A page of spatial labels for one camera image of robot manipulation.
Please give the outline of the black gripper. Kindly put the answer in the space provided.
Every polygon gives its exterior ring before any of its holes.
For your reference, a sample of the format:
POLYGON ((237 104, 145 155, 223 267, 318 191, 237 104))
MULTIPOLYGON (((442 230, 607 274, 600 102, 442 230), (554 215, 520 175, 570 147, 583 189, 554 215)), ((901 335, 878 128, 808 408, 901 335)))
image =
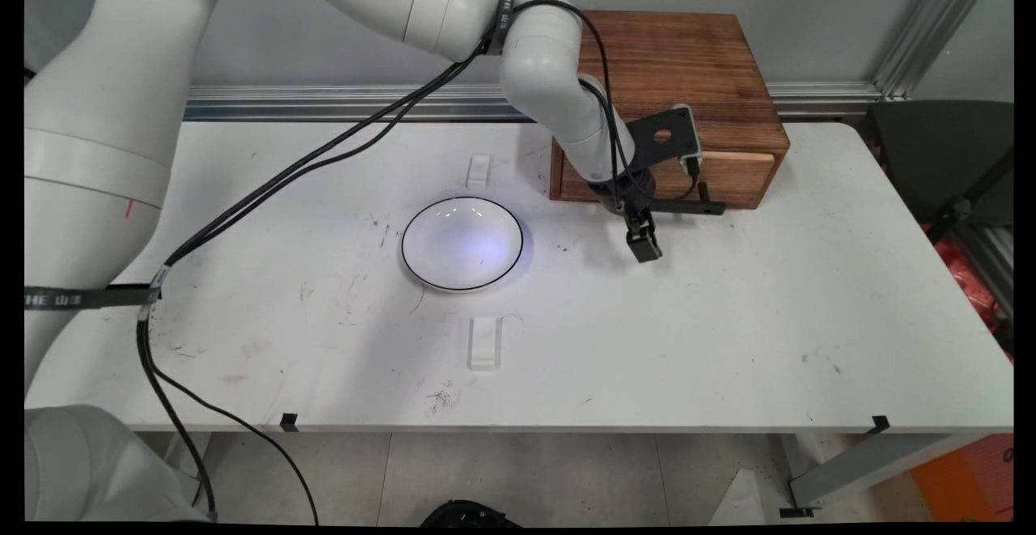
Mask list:
POLYGON ((663 256, 650 207, 657 187, 650 168, 628 169, 613 181, 586 184, 601 206, 611 214, 625 215, 626 246, 639 263, 659 261, 663 256))

